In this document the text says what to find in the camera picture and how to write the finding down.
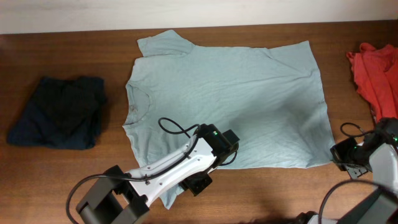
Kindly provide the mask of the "light blue t-shirt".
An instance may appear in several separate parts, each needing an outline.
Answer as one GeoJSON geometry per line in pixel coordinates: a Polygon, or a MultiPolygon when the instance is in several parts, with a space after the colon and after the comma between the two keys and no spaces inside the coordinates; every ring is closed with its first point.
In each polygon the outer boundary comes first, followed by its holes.
{"type": "Polygon", "coordinates": [[[214,124],[240,138],[231,169],[310,168],[332,159],[320,70],[307,41],[202,47],[168,30],[139,39],[124,130],[140,166],[187,142],[177,126],[214,124]]]}

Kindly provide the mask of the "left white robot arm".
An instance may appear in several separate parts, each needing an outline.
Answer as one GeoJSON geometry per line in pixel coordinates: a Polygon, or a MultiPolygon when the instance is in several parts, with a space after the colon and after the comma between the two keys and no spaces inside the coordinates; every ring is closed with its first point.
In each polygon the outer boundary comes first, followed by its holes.
{"type": "Polygon", "coordinates": [[[142,223],[151,204],[169,189],[180,186],[200,194],[210,173],[235,156],[239,138],[232,130],[220,132],[213,124],[194,125],[194,135],[182,147],[158,161],[123,172],[113,166],[77,183],[95,180],[79,201],[76,212],[84,223],[142,223]]]}

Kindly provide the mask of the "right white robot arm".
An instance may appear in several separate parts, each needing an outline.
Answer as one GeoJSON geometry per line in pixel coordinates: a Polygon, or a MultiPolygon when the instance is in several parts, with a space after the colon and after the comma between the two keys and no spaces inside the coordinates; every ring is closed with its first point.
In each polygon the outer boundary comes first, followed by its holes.
{"type": "Polygon", "coordinates": [[[397,223],[397,119],[383,118],[370,131],[334,145],[333,162],[350,179],[334,185],[323,198],[318,212],[301,213],[295,223],[397,223]],[[374,190],[339,219],[323,216],[332,193],[346,184],[366,184],[374,190]]]}

